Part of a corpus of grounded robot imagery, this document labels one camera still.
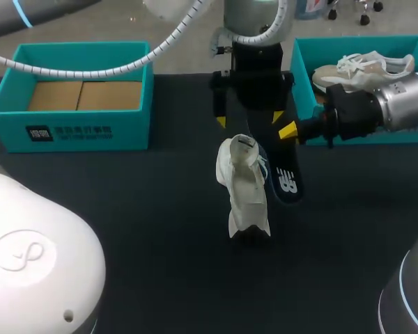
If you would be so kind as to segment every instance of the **chair wheel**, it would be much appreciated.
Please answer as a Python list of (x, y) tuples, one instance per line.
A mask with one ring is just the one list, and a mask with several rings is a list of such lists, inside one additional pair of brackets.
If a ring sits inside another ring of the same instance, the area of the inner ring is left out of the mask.
[(337, 12), (335, 9), (331, 9), (331, 11), (328, 13), (328, 19), (335, 20), (337, 18)]
[(368, 15), (365, 15), (365, 14), (364, 15), (361, 15), (361, 22), (360, 22), (360, 24), (362, 26), (366, 26), (369, 23), (370, 23), (370, 17)]
[(373, 2), (373, 9), (376, 12), (380, 12), (382, 9), (384, 9), (384, 6), (381, 1), (375, 1)]

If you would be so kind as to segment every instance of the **white sneaker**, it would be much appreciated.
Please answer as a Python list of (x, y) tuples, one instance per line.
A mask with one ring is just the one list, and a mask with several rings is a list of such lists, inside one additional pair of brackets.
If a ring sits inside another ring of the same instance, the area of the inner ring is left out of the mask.
[(257, 142), (244, 134), (226, 139), (218, 151), (216, 175), (231, 196), (229, 236), (256, 225), (271, 235), (265, 194), (265, 160), (258, 153)]
[(336, 84), (342, 84), (348, 93), (359, 89), (371, 91), (414, 70), (415, 59), (411, 54), (404, 58), (387, 58), (376, 51), (351, 54), (344, 56), (337, 65), (322, 66), (314, 71), (313, 85), (324, 93), (327, 87)]

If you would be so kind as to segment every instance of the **white cable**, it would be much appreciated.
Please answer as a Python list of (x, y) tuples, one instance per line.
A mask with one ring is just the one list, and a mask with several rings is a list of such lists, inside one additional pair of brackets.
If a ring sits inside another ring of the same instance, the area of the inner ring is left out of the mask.
[(242, 36), (226, 28), (218, 28), (212, 35), (212, 40), (210, 43), (210, 53), (211, 56), (217, 55), (217, 49), (219, 46), (219, 39), (222, 35), (226, 36), (229, 40), (238, 42), (244, 45), (257, 45), (266, 42), (267, 40), (274, 37), (274, 35), (279, 31), (281, 25), (284, 23), (286, 13), (288, 12), (288, 0), (279, 0), (279, 8), (277, 9), (277, 15), (267, 31), (264, 33), (254, 36)]
[[(151, 51), (146, 56), (129, 63), (127, 65), (123, 65), (120, 67), (110, 68), (108, 70), (100, 70), (100, 71), (65, 71), (65, 70), (53, 70), (44, 67), (37, 67), (31, 66), (23, 63), (19, 63), (17, 61), (12, 61), (10, 59), (4, 58), (0, 56), (0, 64), (6, 67), (12, 68), (14, 70), (20, 72), (27, 72), (35, 75), (40, 75), (44, 77), (56, 77), (56, 78), (71, 78), (71, 79), (98, 79), (98, 78), (107, 78), (107, 77), (114, 77), (116, 75), (125, 74), (131, 71), (134, 71), (138, 68), (141, 68), (152, 61), (154, 61), (157, 57), (162, 55), (168, 48), (173, 46), (181, 35), (187, 30), (188, 26), (192, 23), (196, 14), (203, 9), (203, 4), (208, 0), (195, 0), (194, 5), (190, 8), (189, 12), (187, 12), (185, 18), (181, 21), (178, 27), (173, 31), (173, 33), (159, 45), (153, 51)], [(216, 36), (216, 45), (218, 46), (218, 39), (220, 35), (225, 34), (228, 38), (232, 39), (234, 42), (239, 42), (240, 44), (246, 45), (255, 45), (265, 42), (272, 38), (275, 33), (279, 30), (281, 24), (284, 21), (285, 14), (286, 14), (286, 7), (287, 7), (287, 0), (279, 0), (279, 9), (277, 11), (276, 18), (272, 23), (271, 27), (261, 35), (255, 37), (247, 37), (237, 35), (228, 29), (221, 28), (217, 29), (214, 36)]]

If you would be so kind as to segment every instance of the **logo on box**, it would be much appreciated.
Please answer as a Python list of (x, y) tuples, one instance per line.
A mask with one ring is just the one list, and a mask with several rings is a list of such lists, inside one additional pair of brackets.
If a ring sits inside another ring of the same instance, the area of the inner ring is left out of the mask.
[(32, 125), (26, 127), (32, 141), (53, 141), (53, 136), (46, 125)]

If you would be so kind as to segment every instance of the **new balance logo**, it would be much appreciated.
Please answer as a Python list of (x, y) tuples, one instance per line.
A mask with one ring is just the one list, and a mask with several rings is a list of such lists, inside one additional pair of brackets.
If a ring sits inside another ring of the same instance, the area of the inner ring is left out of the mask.
[(297, 193), (297, 184), (294, 181), (294, 173), (287, 170), (277, 169), (279, 176), (280, 187), (286, 193)]

